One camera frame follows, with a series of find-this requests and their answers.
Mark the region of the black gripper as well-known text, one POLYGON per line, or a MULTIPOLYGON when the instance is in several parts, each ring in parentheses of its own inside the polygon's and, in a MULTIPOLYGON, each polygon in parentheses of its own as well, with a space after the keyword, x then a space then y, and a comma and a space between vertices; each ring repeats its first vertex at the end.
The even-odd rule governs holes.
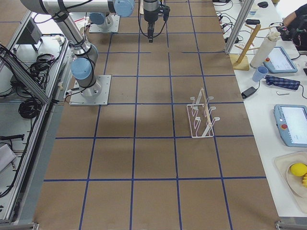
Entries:
POLYGON ((149 43, 153 42, 154 37, 154 23, 158 20, 159 14, 159 4, 158 0, 144 0, 143 1, 143 15, 146 22, 148 22, 147 27, 147 38, 149 43))

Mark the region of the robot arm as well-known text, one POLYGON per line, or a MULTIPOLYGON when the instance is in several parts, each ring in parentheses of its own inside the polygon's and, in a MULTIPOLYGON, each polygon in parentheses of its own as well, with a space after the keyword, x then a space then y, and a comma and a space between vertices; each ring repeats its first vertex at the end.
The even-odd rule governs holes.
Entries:
POLYGON ((71 73, 76 79, 79 90, 68 94, 70 105, 107 104, 111 76, 95 75, 98 50, 92 43, 86 41, 70 13, 113 13, 120 17, 129 17, 134 11, 135 2, 133 0, 23 0, 22 4, 32 12, 49 15, 73 49, 71 73))
POLYGON ((89 19, 92 24, 95 24, 100 28, 109 28, 113 25, 113 19, 110 15, 102 12, 91 12, 89 19))

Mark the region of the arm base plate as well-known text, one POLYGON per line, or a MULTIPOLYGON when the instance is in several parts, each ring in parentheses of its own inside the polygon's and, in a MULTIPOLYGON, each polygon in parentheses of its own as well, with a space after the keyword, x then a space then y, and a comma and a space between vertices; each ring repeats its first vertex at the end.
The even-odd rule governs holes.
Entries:
POLYGON ((97 75, 94 86, 85 89, 82 93, 77 90, 70 97, 71 106, 106 106, 111 85, 111 75, 97 75))
POLYGON ((92 23, 89 33, 91 34, 114 34, 118 33, 120 16, 108 15, 103 24, 92 23))

